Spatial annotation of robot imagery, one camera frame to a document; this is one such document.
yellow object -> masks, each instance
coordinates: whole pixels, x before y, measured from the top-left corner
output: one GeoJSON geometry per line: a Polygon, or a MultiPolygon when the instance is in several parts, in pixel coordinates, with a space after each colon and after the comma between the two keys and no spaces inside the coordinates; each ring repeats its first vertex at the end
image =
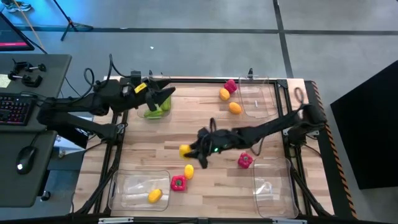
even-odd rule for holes
{"type": "Polygon", "coordinates": [[[189,145],[180,145],[180,157],[184,158],[184,159],[189,159],[187,157],[185,157],[185,153],[190,152],[192,149],[189,145]]]}
{"type": "Polygon", "coordinates": [[[220,89],[220,98],[224,101],[228,100],[229,99],[229,91],[224,88],[220,89]]]}
{"type": "Polygon", "coordinates": [[[193,166],[192,165],[188,164],[185,166],[184,176],[188,180],[192,179],[192,177],[193,177],[193,166]]]}
{"type": "Polygon", "coordinates": [[[134,91],[136,93],[140,92],[141,90],[143,90],[147,85],[145,83],[141,83],[139,86],[137,86],[134,91]]]}
{"type": "Polygon", "coordinates": [[[163,192],[160,189],[151,191],[148,195],[149,203],[156,203],[163,196],[163,192]]]}
{"type": "Polygon", "coordinates": [[[231,103],[229,104],[229,111],[230,111],[232,114],[240,114],[240,113],[242,113],[242,108],[241,108],[241,106],[239,106],[237,103],[231,102],[231,103]]]}

floor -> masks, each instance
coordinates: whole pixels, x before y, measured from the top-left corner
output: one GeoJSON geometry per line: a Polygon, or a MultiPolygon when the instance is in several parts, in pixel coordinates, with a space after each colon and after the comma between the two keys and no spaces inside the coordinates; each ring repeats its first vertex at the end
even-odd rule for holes
{"type": "MultiPolygon", "coordinates": [[[[396,0],[59,0],[74,21],[95,27],[63,42],[67,22],[53,1],[26,2],[45,49],[72,55],[67,77],[79,92],[88,88],[84,68],[106,75],[112,53],[125,73],[238,77],[252,67],[260,76],[313,80],[329,105],[398,59],[396,0]]],[[[3,13],[27,30],[20,13],[3,13]]],[[[62,90],[74,96],[69,86],[62,90]]],[[[398,188],[358,189],[329,106],[326,113],[359,219],[398,223],[398,188]]],[[[51,174],[53,198],[18,210],[19,218],[68,213],[76,178],[51,174]]],[[[0,219],[16,212],[0,209],[0,219]]]]}

red pepper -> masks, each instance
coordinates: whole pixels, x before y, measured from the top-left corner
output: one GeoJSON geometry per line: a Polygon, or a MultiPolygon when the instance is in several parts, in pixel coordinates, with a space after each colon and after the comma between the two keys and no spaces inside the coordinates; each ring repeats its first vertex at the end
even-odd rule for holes
{"type": "Polygon", "coordinates": [[[182,191],[185,190],[187,179],[184,175],[177,175],[172,177],[171,188],[172,190],[182,191]]]}
{"type": "Polygon", "coordinates": [[[234,80],[228,80],[225,84],[224,84],[224,89],[228,90],[229,93],[233,93],[236,91],[237,87],[235,84],[234,80]]]}
{"type": "Polygon", "coordinates": [[[242,153],[241,156],[238,159],[238,164],[244,169],[249,168],[250,164],[253,162],[253,158],[247,154],[247,153],[242,153]]]}

yellow label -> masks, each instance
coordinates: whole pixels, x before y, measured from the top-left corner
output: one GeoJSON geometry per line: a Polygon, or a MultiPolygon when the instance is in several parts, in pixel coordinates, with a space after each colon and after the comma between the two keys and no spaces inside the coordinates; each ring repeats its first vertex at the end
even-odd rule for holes
{"type": "Polygon", "coordinates": [[[145,83],[141,83],[139,86],[137,86],[134,91],[136,93],[140,92],[141,90],[143,90],[147,85],[145,83]]]}

desk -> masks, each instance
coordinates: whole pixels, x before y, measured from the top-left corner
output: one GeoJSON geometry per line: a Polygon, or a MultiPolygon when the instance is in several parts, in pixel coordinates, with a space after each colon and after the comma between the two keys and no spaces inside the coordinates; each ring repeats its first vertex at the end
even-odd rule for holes
{"type": "MultiPolygon", "coordinates": [[[[295,87],[300,87],[304,91],[305,103],[308,103],[303,80],[288,79],[287,84],[293,109],[299,107],[299,102],[294,98],[295,87]]],[[[242,194],[241,200],[228,198],[228,194],[234,194],[234,192],[228,192],[233,191],[233,188],[229,188],[233,183],[251,181],[251,177],[239,177],[232,173],[232,170],[236,168],[236,159],[243,151],[230,150],[209,157],[209,167],[220,168],[219,173],[215,174],[202,170],[197,161],[187,162],[179,158],[178,147],[180,144],[190,144],[195,141],[197,131],[204,126],[208,127],[211,117],[216,118],[217,127],[221,129],[258,125],[275,119],[278,115],[275,114],[256,122],[236,119],[236,115],[228,112],[228,104],[218,97],[222,86],[219,83],[172,83],[172,85],[176,87],[176,91],[172,95],[170,119],[166,118],[164,121],[149,124],[147,120],[138,117],[136,110],[129,111],[129,126],[126,128],[119,169],[167,169],[174,175],[176,170],[182,173],[184,165],[191,163],[197,173],[194,174],[193,180],[190,180],[190,190],[181,197],[171,197],[168,208],[163,212],[112,211],[112,216],[259,218],[253,207],[251,186],[246,190],[239,190],[239,193],[236,192],[236,194],[242,194]]],[[[271,98],[274,98],[275,91],[272,92],[271,98]]],[[[286,113],[287,107],[283,98],[282,106],[286,113]]],[[[95,121],[101,124],[110,123],[111,117],[111,114],[95,117],[95,121]]],[[[318,149],[315,140],[308,139],[307,141],[309,146],[318,149]]],[[[99,139],[93,139],[88,147],[98,142],[99,139]]],[[[76,209],[88,200],[98,185],[105,147],[94,148],[85,154],[73,199],[76,209]]],[[[264,156],[284,157],[281,133],[275,133],[266,138],[260,157],[264,156]]],[[[303,148],[302,160],[308,188],[323,207],[333,213],[322,159],[311,150],[303,148]]],[[[104,190],[101,211],[105,208],[108,192],[109,188],[104,190]]],[[[303,211],[303,198],[298,187],[297,192],[300,208],[303,211]]]]}
{"type": "MultiPolygon", "coordinates": [[[[47,97],[57,97],[72,57],[70,55],[0,54],[1,74],[8,74],[12,70],[12,58],[17,62],[27,61],[32,65],[44,63],[47,72],[40,72],[43,81],[37,88],[26,87],[20,80],[17,80],[12,81],[7,88],[0,88],[0,93],[32,91],[47,97]]],[[[39,108],[35,107],[29,120],[28,132],[24,132],[26,130],[21,127],[11,127],[14,130],[10,132],[9,126],[0,126],[0,176],[2,177],[0,207],[31,207],[35,202],[57,133],[46,131],[37,138],[34,146],[38,148],[38,151],[33,168],[28,174],[17,173],[16,157],[23,147],[30,144],[38,131],[46,128],[35,118],[38,111],[39,108]]]]}

